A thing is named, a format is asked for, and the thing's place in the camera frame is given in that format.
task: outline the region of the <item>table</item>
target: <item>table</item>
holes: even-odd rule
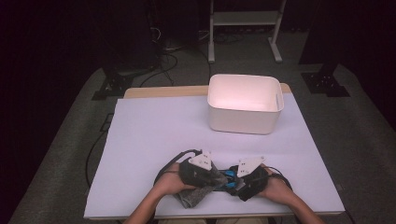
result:
[[[276,39],[279,33],[280,23],[282,22],[283,12],[286,0],[281,0],[278,11],[232,11],[232,12],[215,12],[213,7],[214,0],[210,2],[210,23],[209,23],[209,44],[208,60],[210,63],[215,62],[215,44],[213,41],[215,26],[230,25],[274,25],[274,33],[268,37],[271,51],[274,54],[275,61],[282,63],[282,57],[277,49]]]
[[[345,211],[289,86],[281,87],[285,109],[268,135],[210,130],[207,86],[129,89],[117,103],[84,217],[128,217],[160,169],[190,148],[211,151],[212,161],[220,169],[237,164],[239,159],[264,156],[265,163],[278,168],[315,212]],[[287,206],[263,198],[242,202],[225,192],[212,192],[191,209],[166,196],[157,207],[156,218],[290,214]]]

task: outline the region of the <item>white shelf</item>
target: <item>white shelf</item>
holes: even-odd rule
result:
[[[215,12],[213,25],[275,25],[277,11]]]

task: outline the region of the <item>fabric item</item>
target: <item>fabric item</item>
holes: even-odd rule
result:
[[[208,193],[228,182],[227,178],[216,168],[213,162],[211,174],[215,186],[205,186],[200,189],[184,189],[180,193],[175,194],[175,197],[185,208],[195,207]]]
[[[164,219],[159,224],[206,224],[204,219]],[[216,224],[268,224],[264,217],[219,218]]]

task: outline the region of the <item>human hand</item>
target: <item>human hand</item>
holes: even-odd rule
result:
[[[269,175],[273,173],[269,168],[266,168],[264,164],[262,167],[268,172]],[[275,203],[290,204],[297,195],[286,185],[286,183],[278,178],[270,177],[268,184],[263,191],[258,195],[267,198]]]
[[[173,163],[155,183],[153,190],[162,196],[167,194],[176,194],[183,189],[195,189],[194,186],[185,185],[178,175],[179,163]]]

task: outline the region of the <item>floor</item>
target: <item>floor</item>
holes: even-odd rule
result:
[[[271,76],[288,83],[344,206],[356,223],[396,223],[396,133],[355,75],[342,65],[334,76],[350,97],[327,97],[309,91],[301,73],[317,72],[320,64],[298,64],[307,33],[279,34],[277,44],[283,63],[275,63],[266,41],[269,35],[244,35],[232,44],[215,45],[216,62],[210,67],[205,58],[207,44],[174,52],[177,66],[168,75],[175,86],[207,85],[214,74]],[[164,69],[175,64],[171,56],[162,60]],[[133,87],[139,87],[149,76],[135,78]],[[104,80],[99,69],[82,88],[10,224],[117,223],[83,218],[89,190],[84,172],[87,158],[92,149],[88,160],[92,181],[106,142],[100,129],[119,98],[92,100]],[[143,84],[170,86],[171,82],[159,74]],[[346,213],[323,218],[327,223],[352,223]],[[291,217],[282,218],[282,223],[293,222]]]

